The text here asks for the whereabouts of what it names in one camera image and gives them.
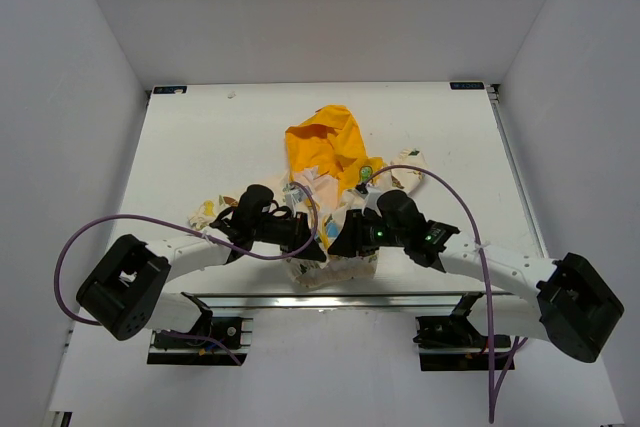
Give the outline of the yellow cream dinosaur print jacket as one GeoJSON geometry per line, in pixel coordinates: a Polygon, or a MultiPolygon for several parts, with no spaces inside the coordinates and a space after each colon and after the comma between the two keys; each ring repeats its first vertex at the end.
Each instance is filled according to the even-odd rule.
{"type": "MultiPolygon", "coordinates": [[[[297,126],[285,132],[289,173],[272,177],[263,185],[275,194],[282,205],[282,188],[288,181],[299,182],[310,191],[319,213],[316,241],[325,254],[344,225],[346,212],[352,209],[354,189],[360,182],[387,165],[411,165],[426,169],[419,149],[402,150],[390,164],[381,157],[369,157],[358,123],[343,105],[327,105],[297,126]]],[[[410,194],[424,179],[424,174],[410,169],[392,169],[369,184],[383,193],[399,189],[410,194]]],[[[237,205],[240,192],[207,199],[188,218],[188,225],[201,231],[225,208],[237,205]]],[[[352,279],[372,278],[377,270],[378,254],[349,259],[327,256],[320,263],[285,259],[292,280],[307,289],[352,279]]]]}

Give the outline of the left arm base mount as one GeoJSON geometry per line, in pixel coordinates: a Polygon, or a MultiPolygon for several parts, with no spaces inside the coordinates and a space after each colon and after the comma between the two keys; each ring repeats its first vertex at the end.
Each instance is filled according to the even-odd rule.
{"type": "Polygon", "coordinates": [[[191,294],[163,294],[146,328],[149,365],[240,367],[251,346],[253,320],[235,312],[216,314],[191,294]]]}

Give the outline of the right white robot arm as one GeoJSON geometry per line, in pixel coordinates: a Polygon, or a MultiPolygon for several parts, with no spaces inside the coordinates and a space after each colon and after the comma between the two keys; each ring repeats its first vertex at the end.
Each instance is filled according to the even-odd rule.
{"type": "Polygon", "coordinates": [[[460,275],[502,290],[479,299],[451,321],[453,337],[472,346],[488,332],[550,342],[567,356],[593,363],[624,313],[608,284],[583,256],[536,258],[494,245],[480,246],[459,228],[428,220],[404,192],[382,194],[376,209],[350,210],[330,244],[332,256],[355,258],[382,247],[402,249],[417,265],[460,275]]]}

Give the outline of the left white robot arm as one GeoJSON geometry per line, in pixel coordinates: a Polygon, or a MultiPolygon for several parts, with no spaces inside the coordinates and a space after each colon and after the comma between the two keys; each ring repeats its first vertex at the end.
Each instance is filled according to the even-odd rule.
{"type": "Polygon", "coordinates": [[[280,260],[325,261],[315,238],[318,214],[274,201],[271,189],[253,184],[200,232],[149,243],[119,237],[79,287],[77,302],[120,341],[149,329],[202,345],[211,336],[211,309],[193,294],[166,292],[167,282],[251,257],[257,242],[278,246],[280,260]]]}

